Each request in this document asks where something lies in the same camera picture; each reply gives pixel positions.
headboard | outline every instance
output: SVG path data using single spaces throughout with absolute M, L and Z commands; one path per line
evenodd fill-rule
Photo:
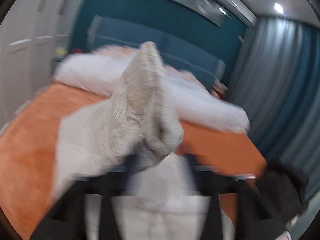
M 88 29 L 88 50 L 102 45 L 117 44 L 139 47 L 145 41 L 156 43 L 163 61 L 175 69 L 192 72 L 207 88 L 221 79 L 225 63 L 209 52 L 171 34 L 141 24 L 95 16 Z

white wardrobe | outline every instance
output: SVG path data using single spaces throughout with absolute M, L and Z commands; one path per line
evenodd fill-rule
M 16 0 L 0 25 L 0 133 L 50 83 L 84 0 Z

light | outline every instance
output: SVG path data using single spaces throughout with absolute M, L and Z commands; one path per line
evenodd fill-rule
M 283 13 L 283 8 L 282 8 L 282 6 L 280 4 L 275 3 L 275 9 L 276 9 L 277 12 Z
M 235 6 L 237 6 L 234 1 L 232 1 L 232 3 L 233 3 Z M 239 6 L 237 6 L 237 7 L 239 8 Z
M 223 14 L 227 15 L 226 12 L 225 12 L 221 7 L 219 7 L 219 10 L 220 10 Z

blue curtain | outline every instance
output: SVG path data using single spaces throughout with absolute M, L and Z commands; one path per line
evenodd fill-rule
M 266 160 L 280 158 L 320 188 L 320 30 L 280 18 L 259 19 L 240 51 L 228 100 L 251 122 L 249 138 Z

white pillow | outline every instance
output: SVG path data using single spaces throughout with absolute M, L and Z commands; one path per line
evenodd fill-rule
M 121 58 L 93 54 L 73 54 L 57 68 L 54 80 L 81 88 L 98 95 L 110 97 L 122 72 L 135 54 Z
M 110 56 L 112 58 L 122 58 L 122 57 L 127 57 L 130 55 L 135 55 L 137 53 L 136 48 L 131 48 L 128 46 L 122 47 L 119 45 L 104 45 L 96 50 L 93 50 L 92 53 L 94 55 L 99 55 L 99 56 Z
M 122 72 L 135 54 L 121 58 L 76 54 L 58 67 L 54 79 L 63 84 L 110 97 Z M 245 111 L 236 105 L 211 96 L 196 83 L 166 74 L 168 91 L 179 118 L 219 131 L 246 133 L 250 122 Z
M 249 131 L 250 122 L 241 107 L 217 99 L 202 88 L 192 89 L 181 83 L 181 81 L 174 82 L 174 79 L 170 79 L 167 83 L 179 118 L 219 131 L 232 133 Z

